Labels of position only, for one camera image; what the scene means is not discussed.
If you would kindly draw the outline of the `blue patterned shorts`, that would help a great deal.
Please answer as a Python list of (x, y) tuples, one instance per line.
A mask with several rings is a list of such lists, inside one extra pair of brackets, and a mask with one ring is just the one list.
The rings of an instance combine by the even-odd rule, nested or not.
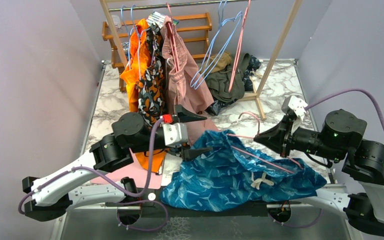
[[(192, 161), (180, 164), (171, 182), (163, 188), (160, 201), (174, 208), (222, 212), (250, 201), (284, 202), (313, 197), (327, 180), (301, 158), (273, 158), (261, 150), (246, 147), (231, 130), (205, 131), (193, 149), (209, 148)], [(292, 171), (289, 173), (239, 152), (245, 150)]]

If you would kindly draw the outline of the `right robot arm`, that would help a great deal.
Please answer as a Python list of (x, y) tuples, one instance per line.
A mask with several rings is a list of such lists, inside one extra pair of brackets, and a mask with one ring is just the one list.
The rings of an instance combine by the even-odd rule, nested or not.
[(293, 128), (298, 117), (288, 110), (282, 120), (254, 137), (281, 157), (296, 150), (330, 163), (343, 162), (342, 171), (364, 192), (347, 194), (324, 188), (301, 202), (338, 214), (360, 232), (384, 237), (384, 144), (364, 139), (367, 122), (343, 109), (330, 112), (320, 132)]

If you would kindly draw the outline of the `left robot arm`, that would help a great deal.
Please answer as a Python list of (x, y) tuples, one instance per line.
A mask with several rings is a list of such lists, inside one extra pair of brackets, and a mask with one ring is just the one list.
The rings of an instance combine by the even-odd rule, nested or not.
[(155, 150), (177, 148), (184, 161), (208, 152), (208, 148), (184, 146), (189, 139), (187, 124), (205, 119), (180, 104), (174, 107), (174, 114), (162, 115), (153, 125), (146, 123), (139, 113), (128, 112), (112, 124), (112, 133), (70, 164), (45, 177), (25, 177), (25, 195), (17, 210), (28, 218), (47, 222), (87, 205), (137, 204), (149, 188), (152, 173), (147, 172), (141, 191), (132, 178), (113, 181), (108, 174), (132, 164), (137, 153), (147, 153), (152, 164)]

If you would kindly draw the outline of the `orange shorts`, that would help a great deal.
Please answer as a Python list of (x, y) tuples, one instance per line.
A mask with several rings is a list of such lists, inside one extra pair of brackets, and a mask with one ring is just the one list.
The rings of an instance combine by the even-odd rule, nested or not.
[(126, 92), (128, 97), (128, 107), (130, 112), (139, 113), (139, 90), (138, 90), (138, 84), (139, 80), (135, 78), (135, 74), (131, 70), (130, 67), (130, 59), (131, 55), (129, 57), (129, 61), (123, 70), (123, 72), (120, 74), (120, 79), (123, 80), (126, 83)]

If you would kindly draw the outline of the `pink shorts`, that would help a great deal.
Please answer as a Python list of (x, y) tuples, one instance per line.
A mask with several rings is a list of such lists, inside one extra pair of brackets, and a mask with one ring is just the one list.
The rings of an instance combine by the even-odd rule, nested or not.
[(168, 29), (165, 25), (165, 23), (169, 21), (170, 17), (167, 16), (163, 23), (164, 42), (162, 45), (162, 56), (167, 61), (166, 105), (170, 113), (174, 111), (175, 105), (182, 105), (192, 113), (207, 117), (207, 120), (188, 122), (185, 124), (189, 137), (188, 143), (189, 145), (193, 145), (204, 131), (219, 130), (215, 123), (209, 118), (209, 115), (205, 113), (206, 109), (214, 103), (214, 100), (205, 82), (197, 90), (190, 87), (191, 80), (199, 70), (199, 67), (187, 50), (183, 39), (177, 33), (176, 26), (172, 24), (180, 67), (179, 71), (176, 72)]

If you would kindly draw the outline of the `camouflage patterned shorts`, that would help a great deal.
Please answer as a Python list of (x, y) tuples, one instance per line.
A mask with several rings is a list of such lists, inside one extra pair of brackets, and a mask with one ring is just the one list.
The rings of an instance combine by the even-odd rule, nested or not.
[(146, 43), (150, 50), (150, 65), (138, 82), (138, 113), (151, 126), (167, 110), (166, 60), (163, 58), (161, 28), (153, 23), (147, 32)]

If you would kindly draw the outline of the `hanger holding pink shorts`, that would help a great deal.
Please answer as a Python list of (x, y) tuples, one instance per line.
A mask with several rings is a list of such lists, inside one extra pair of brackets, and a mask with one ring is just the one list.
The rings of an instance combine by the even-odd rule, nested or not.
[(172, 24), (174, 23), (174, 21), (173, 21), (172, 11), (171, 11), (171, 8), (170, 8), (170, 5), (168, 2), (166, 2), (166, 7), (167, 7), (168, 12), (169, 12), (170, 21), (166, 22), (165, 26), (168, 29), (168, 38), (169, 38), (170, 45), (171, 45), (171, 52), (172, 52), (172, 56), (173, 56), (174, 67), (175, 67), (176, 72), (179, 72), (180, 71), (179, 55), (177, 52), (177, 45), (176, 45), (176, 39), (175, 39), (174, 31), (172, 28)]

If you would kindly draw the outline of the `olive green garment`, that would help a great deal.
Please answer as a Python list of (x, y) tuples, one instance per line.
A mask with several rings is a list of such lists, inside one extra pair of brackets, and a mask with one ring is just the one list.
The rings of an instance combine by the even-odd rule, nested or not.
[(239, 62), (237, 70), (235, 72), (235, 78), (231, 92), (229, 92), (230, 79), (233, 68), (232, 62), (225, 69), (210, 73), (205, 79), (206, 85), (215, 100), (220, 102), (229, 103), (239, 100), (244, 97), (245, 92), (253, 90), (253, 83), (246, 75), (246, 71), (249, 67), (251, 55), (249, 53), (241, 53), (239, 56)]

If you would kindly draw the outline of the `pink mat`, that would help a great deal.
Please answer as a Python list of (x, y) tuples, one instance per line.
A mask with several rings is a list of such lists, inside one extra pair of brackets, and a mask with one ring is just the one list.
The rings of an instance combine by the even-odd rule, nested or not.
[[(152, 158), (151, 178), (148, 188), (159, 189), (162, 183), (162, 167), (164, 158), (167, 152), (162, 150), (155, 150)], [(115, 182), (119, 182), (125, 177), (134, 180), (138, 188), (144, 188), (149, 166), (148, 153), (136, 153), (133, 157), (133, 163), (129, 164), (114, 172), (108, 173), (106, 176)]]

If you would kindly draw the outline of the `dark navy patterned garment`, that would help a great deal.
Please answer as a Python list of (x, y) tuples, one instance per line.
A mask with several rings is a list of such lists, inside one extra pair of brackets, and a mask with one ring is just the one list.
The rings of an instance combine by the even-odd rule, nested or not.
[[(261, 62), (258, 58), (256, 58), (255, 56), (251, 55), (251, 60), (250, 60), (250, 63), (249, 63), (249, 67), (248, 69), (246, 70), (246, 75), (249, 77), (250, 81), (251, 80), (251, 76), (254, 74), (254, 71), (258, 70), (261, 66)], [(219, 115), (219, 113), (221, 112), (222, 108), (225, 108), (233, 103), (235, 103), (236, 101), (238, 100), (235, 100), (235, 101), (231, 101), (231, 102), (221, 102), (219, 100), (215, 100), (213, 98), (214, 102), (213, 104), (211, 104), (207, 109), (206, 109), (206, 112), (210, 115), (214, 115), (214, 116), (217, 116)]]

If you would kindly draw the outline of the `wooden shelf unit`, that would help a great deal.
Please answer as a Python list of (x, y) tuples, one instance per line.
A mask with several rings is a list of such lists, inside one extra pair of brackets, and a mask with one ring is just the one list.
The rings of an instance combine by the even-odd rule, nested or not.
[[(135, 21), (128, 20), (126, 21), (127, 29), (124, 29), (124, 26), (121, 27), (118, 32), (121, 42), (129, 42), (130, 38), (128, 37), (127, 31), (130, 31), (133, 24), (136, 24), (137, 22), (137, 19)], [(178, 15), (173, 17), (173, 22), (193, 59), (198, 62), (203, 60), (210, 44), (210, 31), (213, 29), (210, 13)], [(125, 66), (123, 66), (122, 60), (118, 55), (117, 47), (107, 22), (102, 23), (101, 36), (104, 41), (108, 41), (110, 44), (110, 63), (112, 68), (117, 69), (119, 73), (122, 73)]]

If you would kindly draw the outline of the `blue lidded jar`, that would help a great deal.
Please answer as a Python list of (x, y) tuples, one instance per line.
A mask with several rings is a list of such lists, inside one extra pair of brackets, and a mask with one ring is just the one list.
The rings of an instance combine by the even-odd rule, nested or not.
[(128, 41), (122, 42), (123, 51), (125, 53), (126, 59), (130, 60), (130, 43)]

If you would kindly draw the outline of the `marker pen pack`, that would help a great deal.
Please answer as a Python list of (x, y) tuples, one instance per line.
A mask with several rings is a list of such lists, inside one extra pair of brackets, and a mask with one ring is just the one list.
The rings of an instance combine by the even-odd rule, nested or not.
[(160, 28), (163, 27), (164, 25), (164, 22), (165, 22), (165, 19), (166, 19), (167, 15), (164, 15), (162, 13), (159, 13), (157, 11), (154, 11), (153, 13), (151, 13), (147, 18), (146, 18), (146, 22), (148, 23), (148, 25), (151, 25), (151, 24), (156, 24), (158, 25)]

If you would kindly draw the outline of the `clear plastic cup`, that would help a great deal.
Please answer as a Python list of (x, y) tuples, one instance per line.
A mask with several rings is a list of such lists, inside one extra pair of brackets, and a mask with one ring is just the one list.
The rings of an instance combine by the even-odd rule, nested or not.
[(119, 32), (121, 30), (121, 27), (123, 26), (121, 17), (115, 14), (112, 14), (111, 17), (112, 17), (112, 21), (114, 23), (115, 29), (117, 30), (117, 32)]

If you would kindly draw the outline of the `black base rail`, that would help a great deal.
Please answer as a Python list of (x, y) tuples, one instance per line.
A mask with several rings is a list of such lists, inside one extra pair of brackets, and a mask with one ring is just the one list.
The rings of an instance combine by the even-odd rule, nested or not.
[(280, 222), (287, 222), (292, 217), (292, 209), (288, 201), (268, 203), (264, 201), (248, 201), (240, 206), (221, 212), (197, 211), (175, 208), (169, 205), (160, 206), (159, 196), (162, 188), (148, 189), (141, 197), (127, 196), (118, 203), (106, 203), (107, 207), (117, 207), (122, 217), (162, 218), (169, 217), (272, 217)]

